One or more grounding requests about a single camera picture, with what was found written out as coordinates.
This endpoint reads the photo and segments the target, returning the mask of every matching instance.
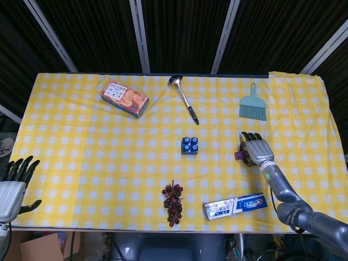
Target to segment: grapes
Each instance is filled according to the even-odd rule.
[[[166,185],[164,190],[162,190],[162,194],[166,197],[163,206],[168,209],[167,221],[169,222],[170,227],[174,226],[174,224],[180,223],[183,208],[179,197],[183,190],[184,189],[180,187],[179,184],[174,185],[174,181],[172,181],[172,184]]]

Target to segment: table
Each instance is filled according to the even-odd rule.
[[[150,97],[140,119],[103,101],[110,79]],[[169,76],[40,73],[12,160],[41,163],[24,204],[42,199],[14,226],[196,232],[290,232],[273,210],[257,167],[235,161],[240,132],[259,132],[289,182],[315,210],[348,222],[347,169],[320,77],[272,72],[268,79],[184,77],[194,124]],[[256,83],[267,121],[238,117]],[[197,156],[181,155],[184,136],[199,138]],[[161,191],[184,187],[183,218],[169,227]],[[268,208],[207,221],[203,202],[263,192]]]

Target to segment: brush bristles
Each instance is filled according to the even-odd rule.
[[[239,108],[239,117],[265,121],[266,108],[241,104]]]

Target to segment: toothpaste box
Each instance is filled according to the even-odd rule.
[[[229,200],[204,203],[203,205],[206,209],[209,221],[224,216],[231,216],[236,213],[267,207],[266,199],[262,192],[230,198]]]
[[[148,106],[149,99],[146,95],[132,90],[114,80],[109,81],[101,91],[102,99],[121,110],[139,118]]]

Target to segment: black curtain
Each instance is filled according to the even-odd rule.
[[[23,1],[0,1],[0,104],[22,117],[39,72],[68,71]]]
[[[126,0],[38,0],[79,72],[142,72]]]
[[[348,19],[348,1],[241,1],[219,73],[299,73]]]
[[[348,39],[313,74],[324,80],[343,150],[348,153]]]
[[[152,73],[210,73],[229,0],[142,0]]]

